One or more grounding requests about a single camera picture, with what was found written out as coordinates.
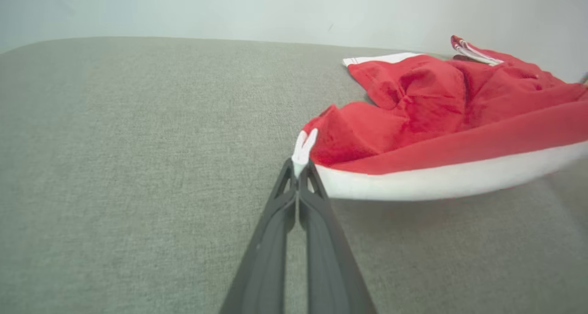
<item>gray upholstered surface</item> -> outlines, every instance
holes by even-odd
[[[378,49],[91,38],[0,55],[0,312],[214,313],[300,127]],[[588,312],[588,165],[442,202],[336,201],[381,313]],[[306,312],[305,234],[286,309]]]

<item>white trim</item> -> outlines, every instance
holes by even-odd
[[[484,63],[484,64],[487,64],[490,66],[495,66],[495,65],[502,63],[502,61],[496,61],[496,59],[481,56],[477,53],[474,53],[471,50],[464,49],[460,46],[456,46],[455,51],[461,53],[463,56],[470,57],[475,61],[479,61],[480,63]]]
[[[483,161],[382,175],[318,166],[329,197],[426,201],[465,197],[524,184],[588,154],[588,141]]]
[[[422,53],[413,53],[413,52],[403,52],[403,53],[394,53],[393,55],[385,55],[385,56],[378,56],[378,57],[355,57],[355,58],[345,58],[343,60],[343,65],[345,67],[349,67],[351,64],[361,64],[365,62],[371,61],[379,61],[379,62],[386,62],[386,63],[398,63],[400,61],[405,60],[406,58],[414,57],[422,55]]]
[[[500,64],[500,63],[503,63],[503,62],[504,62],[504,61],[501,61],[500,59],[496,59],[496,58],[494,58],[494,57],[492,57],[492,56],[489,56],[489,55],[487,55],[487,54],[485,54],[485,53],[483,53],[483,52],[481,52],[481,51],[478,51],[478,50],[476,50],[476,49],[472,48],[472,47],[471,47],[471,46],[468,44],[468,42],[466,42],[466,41],[464,41],[464,40],[461,40],[461,41],[460,41],[460,43],[461,43],[461,44],[463,44],[463,45],[462,45],[462,48],[464,48],[464,49],[468,50],[469,52],[472,52],[472,53],[474,53],[474,54],[476,54],[476,55],[479,55],[479,56],[480,56],[480,57],[482,57],[482,58],[485,58],[485,59],[490,59],[491,61],[494,61],[494,64]]]

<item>red cloth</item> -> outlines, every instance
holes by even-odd
[[[495,66],[419,55],[349,65],[376,105],[328,107],[311,159],[387,174],[472,162],[588,140],[588,89],[491,50]]]

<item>couch cushion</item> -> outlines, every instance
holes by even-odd
[[[365,99],[341,59],[388,53],[88,38],[0,55],[0,308],[217,311],[300,128]],[[381,313],[586,312],[586,170],[334,209]],[[296,226],[291,313],[305,255]]]

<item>white wall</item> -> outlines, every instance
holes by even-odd
[[[452,53],[451,34],[588,71],[587,0],[0,0],[0,52],[58,38],[176,36]]]

